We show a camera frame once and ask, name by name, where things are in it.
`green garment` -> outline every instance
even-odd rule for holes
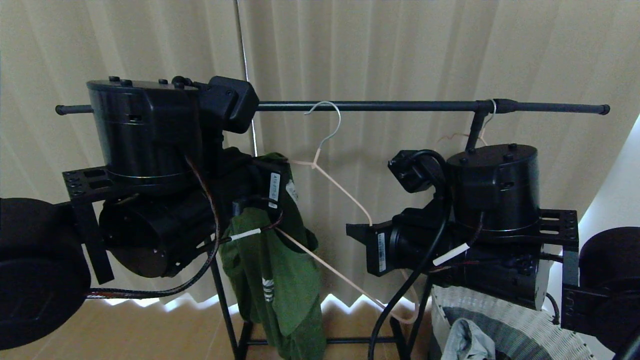
[[[285,158],[270,154],[260,160]],[[279,228],[315,250],[317,239],[305,229],[292,197],[287,191],[280,191],[279,201],[284,211]],[[231,219],[225,237],[270,223],[266,211],[245,208]],[[240,314],[245,320],[262,324],[267,341],[280,356],[292,360],[322,359],[326,338],[320,310],[320,273],[314,260],[275,230],[225,243],[220,247],[220,256]]]

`curtain fold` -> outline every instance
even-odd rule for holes
[[[268,100],[475,100],[609,103],[611,113],[497,115],[484,139],[539,149],[541,203],[583,214],[639,113],[640,3],[601,1],[8,1],[2,51],[0,194],[68,199],[60,172],[104,163],[90,115],[59,117],[57,104],[86,104],[84,83],[122,78],[248,79]],[[343,113],[319,163],[383,222],[423,207],[386,162],[403,149],[450,156],[468,113]],[[310,161],[337,125],[334,113],[260,113],[259,152]],[[252,153],[249,134],[225,135]],[[364,246],[345,223],[366,217],[319,173],[293,165],[300,209],[319,254],[385,300],[401,278],[365,272]],[[110,286],[168,288],[191,277],[149,281],[115,260]],[[325,293],[359,294],[332,274]],[[191,289],[214,295],[211,276]]]

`wicker basket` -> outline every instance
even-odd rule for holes
[[[429,350],[439,359],[447,343],[451,324],[467,318],[489,335],[496,350],[512,360],[594,360],[580,336],[551,323],[552,315],[496,299],[467,288],[434,286],[431,321],[433,337]]]

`white wall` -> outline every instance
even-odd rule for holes
[[[618,159],[598,194],[580,220],[580,247],[593,235],[622,226],[640,226],[640,117],[636,120]],[[562,268],[551,268],[548,292],[561,305]],[[609,360],[614,353],[592,336],[583,336],[598,360]]]

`floor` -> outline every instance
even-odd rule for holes
[[[369,336],[378,310],[361,302],[346,314],[333,303],[323,306],[324,329],[328,337]],[[242,327],[233,315],[237,337]],[[425,315],[414,359],[425,359],[429,339],[429,315]],[[381,335],[391,335],[388,322]],[[257,325],[252,338],[264,338]],[[325,359],[365,359],[366,344],[328,345]],[[184,301],[174,309],[156,302],[141,307],[131,301],[109,305],[88,300],[65,325],[29,345],[0,351],[0,359],[232,359],[231,346],[222,321],[220,305],[208,306]],[[247,360],[279,359],[269,346],[249,348]],[[394,344],[378,344],[376,359],[398,359]]]

